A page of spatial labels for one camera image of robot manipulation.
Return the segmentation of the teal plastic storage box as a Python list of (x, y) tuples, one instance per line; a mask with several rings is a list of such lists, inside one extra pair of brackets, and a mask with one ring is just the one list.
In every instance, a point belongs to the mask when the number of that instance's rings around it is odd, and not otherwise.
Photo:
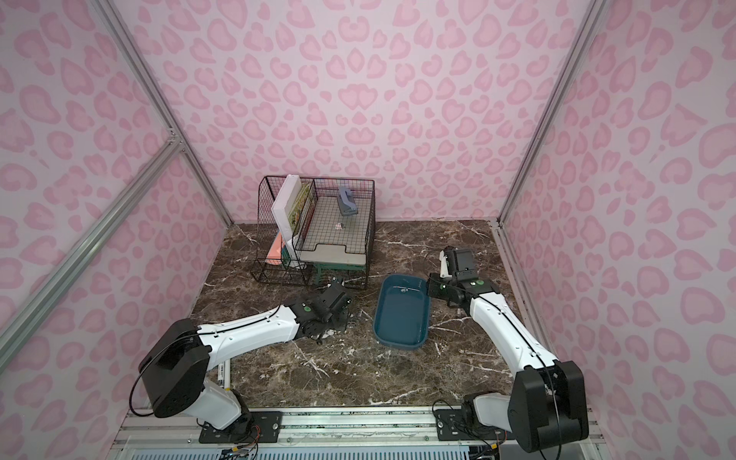
[[(404, 287), (408, 292), (401, 292)], [(387, 276), (373, 322), (377, 341), (400, 350), (421, 348), (429, 333), (430, 310), (425, 279), (406, 274)]]

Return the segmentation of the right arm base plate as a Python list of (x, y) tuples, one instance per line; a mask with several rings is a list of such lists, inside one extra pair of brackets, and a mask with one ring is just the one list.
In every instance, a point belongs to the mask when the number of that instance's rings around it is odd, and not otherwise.
[(461, 409), (434, 408), (437, 438), (439, 441), (498, 441), (506, 442), (515, 437), (498, 427), (468, 427)]

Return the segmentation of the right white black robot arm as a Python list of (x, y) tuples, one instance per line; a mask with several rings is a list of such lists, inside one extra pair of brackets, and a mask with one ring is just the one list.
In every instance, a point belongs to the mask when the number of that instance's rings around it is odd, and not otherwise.
[(462, 411), (469, 429), (503, 429), (525, 452), (559, 449), (588, 438), (583, 372), (573, 361), (561, 361), (547, 350), (491, 283), (456, 281), (433, 273), (427, 293), (462, 309), (477, 323), (512, 373), (510, 395), (489, 392), (465, 397)]

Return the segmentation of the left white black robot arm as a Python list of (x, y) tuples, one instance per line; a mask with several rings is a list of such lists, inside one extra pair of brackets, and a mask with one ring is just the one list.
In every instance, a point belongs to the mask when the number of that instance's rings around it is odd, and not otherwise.
[(203, 432), (233, 440), (245, 438), (254, 425), (245, 399), (208, 378), (224, 362), (274, 344), (299, 338), (322, 339), (347, 325), (353, 298), (341, 281), (333, 281), (313, 297), (296, 297), (253, 316), (197, 325), (174, 322), (138, 366), (151, 415), (179, 414), (203, 422)]

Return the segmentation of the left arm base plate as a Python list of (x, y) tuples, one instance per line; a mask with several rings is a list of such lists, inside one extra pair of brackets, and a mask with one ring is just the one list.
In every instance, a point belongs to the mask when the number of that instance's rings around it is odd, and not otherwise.
[(282, 411), (257, 410), (243, 414), (226, 429), (215, 429), (205, 423), (199, 435), (199, 444), (276, 443), (281, 431)]

